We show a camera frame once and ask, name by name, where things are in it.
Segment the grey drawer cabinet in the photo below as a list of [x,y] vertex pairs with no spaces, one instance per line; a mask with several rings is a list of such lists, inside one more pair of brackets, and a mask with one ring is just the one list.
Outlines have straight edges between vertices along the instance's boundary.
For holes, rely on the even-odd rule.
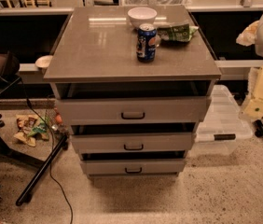
[[[44,79],[57,100],[207,97],[220,71],[200,33],[187,43],[164,42],[151,63],[136,57],[137,33],[126,7],[78,7]],[[72,135],[193,133],[201,121],[66,125]],[[80,161],[183,159],[188,150],[80,153]]]

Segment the black desk frame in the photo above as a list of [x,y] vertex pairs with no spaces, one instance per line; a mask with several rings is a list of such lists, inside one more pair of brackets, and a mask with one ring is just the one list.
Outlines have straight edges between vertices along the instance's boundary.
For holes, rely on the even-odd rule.
[[[0,97],[9,89],[11,89],[16,84],[22,82],[22,79],[15,75],[13,80],[8,84],[2,84],[0,85]],[[31,201],[32,198],[32,191],[42,175],[47,171],[47,169],[51,166],[54,158],[57,156],[59,151],[63,148],[66,149],[68,147],[67,145],[67,135],[63,135],[58,143],[54,146],[54,148],[49,153],[48,157],[41,161],[35,157],[26,155],[24,153],[21,153],[17,150],[14,150],[10,148],[6,142],[0,137],[0,155],[6,156],[12,160],[19,161],[25,164],[28,164],[30,166],[33,166],[37,168],[37,172],[35,176],[32,178],[32,180],[29,182],[29,184],[26,186],[24,191],[19,196],[18,200],[16,201],[17,206],[21,206],[24,203],[28,203]]]

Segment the blue soda can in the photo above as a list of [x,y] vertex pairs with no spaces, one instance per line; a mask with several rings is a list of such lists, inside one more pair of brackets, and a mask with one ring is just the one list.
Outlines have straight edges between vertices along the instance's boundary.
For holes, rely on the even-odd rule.
[[137,33],[137,59],[143,63],[152,62],[156,53],[157,29],[151,23],[143,23]]

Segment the clear plastic storage bin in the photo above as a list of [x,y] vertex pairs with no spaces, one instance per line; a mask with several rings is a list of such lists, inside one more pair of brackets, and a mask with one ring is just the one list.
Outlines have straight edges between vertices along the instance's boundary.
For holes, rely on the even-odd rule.
[[191,155],[231,154],[238,142],[253,136],[248,121],[240,119],[240,107],[224,85],[214,85],[211,104],[198,126]]

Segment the grey drawer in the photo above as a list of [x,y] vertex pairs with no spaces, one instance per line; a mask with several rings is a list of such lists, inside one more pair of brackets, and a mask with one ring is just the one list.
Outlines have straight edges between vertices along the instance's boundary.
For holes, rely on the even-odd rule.
[[66,125],[198,122],[204,120],[209,104],[207,97],[56,101]]
[[85,175],[167,175],[183,171],[183,159],[81,161]]
[[190,150],[193,133],[129,133],[72,135],[70,141],[80,153],[120,153]]

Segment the white bowl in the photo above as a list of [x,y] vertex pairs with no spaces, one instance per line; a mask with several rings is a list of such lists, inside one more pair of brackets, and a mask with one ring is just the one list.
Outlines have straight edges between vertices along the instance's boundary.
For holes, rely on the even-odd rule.
[[128,11],[131,25],[138,28],[143,23],[153,23],[157,17],[157,11],[150,7],[134,7]]

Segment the snack wrappers on floor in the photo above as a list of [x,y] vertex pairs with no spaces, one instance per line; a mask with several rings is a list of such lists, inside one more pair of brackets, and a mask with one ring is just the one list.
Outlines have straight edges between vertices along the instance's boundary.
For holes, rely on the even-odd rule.
[[16,121],[18,131],[14,134],[14,137],[23,144],[35,147],[37,137],[44,141],[49,140],[48,128],[37,115],[17,115]]

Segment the green chip bag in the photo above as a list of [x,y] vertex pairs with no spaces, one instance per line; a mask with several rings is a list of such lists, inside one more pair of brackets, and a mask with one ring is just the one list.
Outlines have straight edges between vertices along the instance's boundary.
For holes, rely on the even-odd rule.
[[176,42],[189,42],[198,30],[198,26],[189,23],[169,24],[157,28],[158,35],[162,40]]

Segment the black table leg right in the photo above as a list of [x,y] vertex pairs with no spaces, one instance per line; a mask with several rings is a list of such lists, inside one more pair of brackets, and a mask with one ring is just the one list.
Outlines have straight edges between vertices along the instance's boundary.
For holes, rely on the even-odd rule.
[[256,137],[263,137],[263,123],[262,123],[262,121],[258,119],[254,122],[254,125],[256,128],[255,136]]

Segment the small white dish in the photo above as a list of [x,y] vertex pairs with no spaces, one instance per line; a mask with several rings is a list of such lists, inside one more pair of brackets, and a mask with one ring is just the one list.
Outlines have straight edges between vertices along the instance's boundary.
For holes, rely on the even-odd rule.
[[35,65],[38,68],[41,69],[47,69],[49,67],[49,64],[52,60],[53,56],[52,55],[46,55],[46,56],[42,56],[40,58],[38,58],[35,62]]

